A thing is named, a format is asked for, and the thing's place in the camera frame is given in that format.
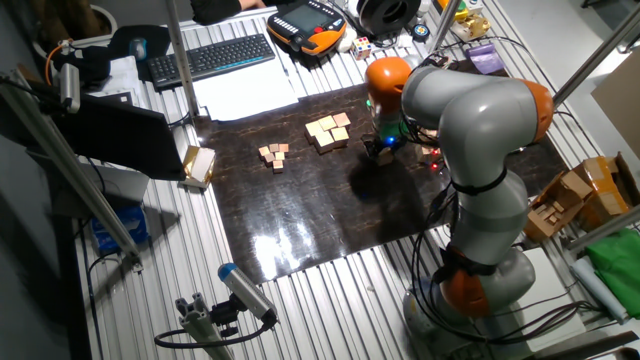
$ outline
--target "black keyboard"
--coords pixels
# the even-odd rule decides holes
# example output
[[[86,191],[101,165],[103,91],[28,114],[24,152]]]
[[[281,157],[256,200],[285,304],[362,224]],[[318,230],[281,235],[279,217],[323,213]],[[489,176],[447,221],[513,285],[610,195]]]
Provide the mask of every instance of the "black keyboard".
[[[275,57],[263,34],[245,36],[187,51],[189,69],[194,81],[242,69]],[[182,85],[175,55],[150,59],[148,64],[156,91]]]

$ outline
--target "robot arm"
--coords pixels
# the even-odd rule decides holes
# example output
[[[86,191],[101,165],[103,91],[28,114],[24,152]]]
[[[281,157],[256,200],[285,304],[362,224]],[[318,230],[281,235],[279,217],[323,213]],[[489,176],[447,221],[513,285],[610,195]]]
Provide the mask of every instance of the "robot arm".
[[[419,125],[439,130],[459,193],[459,219],[435,279],[439,293],[463,316],[488,316],[535,281],[528,259],[511,249],[527,221],[527,192],[504,160],[545,134],[551,95],[525,80],[425,67],[409,77],[402,107]]]

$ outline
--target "cardboard piece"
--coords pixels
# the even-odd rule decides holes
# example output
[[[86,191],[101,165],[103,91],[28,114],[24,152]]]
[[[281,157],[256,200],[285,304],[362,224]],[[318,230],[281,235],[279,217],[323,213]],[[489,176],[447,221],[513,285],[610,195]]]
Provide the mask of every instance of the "cardboard piece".
[[[531,203],[524,233],[534,242],[548,239],[578,214],[591,191],[589,185],[574,172],[560,173]],[[557,216],[559,212],[553,206],[555,202],[564,208],[561,216]]]
[[[180,184],[206,189],[213,176],[215,158],[216,152],[214,150],[189,146],[183,161],[187,178]]]
[[[620,153],[615,158],[587,159],[573,171],[593,188],[593,194],[577,216],[585,231],[594,230],[640,204],[635,180]]]

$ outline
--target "dark wooden board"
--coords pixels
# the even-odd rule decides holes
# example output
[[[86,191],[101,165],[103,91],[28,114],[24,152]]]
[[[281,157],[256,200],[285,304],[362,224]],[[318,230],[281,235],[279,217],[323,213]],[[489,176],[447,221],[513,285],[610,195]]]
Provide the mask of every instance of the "dark wooden board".
[[[378,167],[360,137],[371,132],[364,86],[303,98],[298,104],[233,122],[197,122],[202,146],[215,149],[213,177],[234,262],[254,281],[291,274],[415,234],[425,207],[448,183],[416,163],[413,148]],[[349,147],[318,155],[304,125],[346,112]],[[273,174],[258,148],[288,143],[283,174]],[[507,158],[529,196],[565,165],[548,139]]]

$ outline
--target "green cloth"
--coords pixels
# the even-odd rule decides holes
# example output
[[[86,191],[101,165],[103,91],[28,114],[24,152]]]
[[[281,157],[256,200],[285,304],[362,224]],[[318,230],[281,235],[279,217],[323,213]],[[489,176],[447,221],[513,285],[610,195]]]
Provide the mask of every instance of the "green cloth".
[[[640,319],[640,236],[624,229],[587,247],[596,275],[629,315]]]

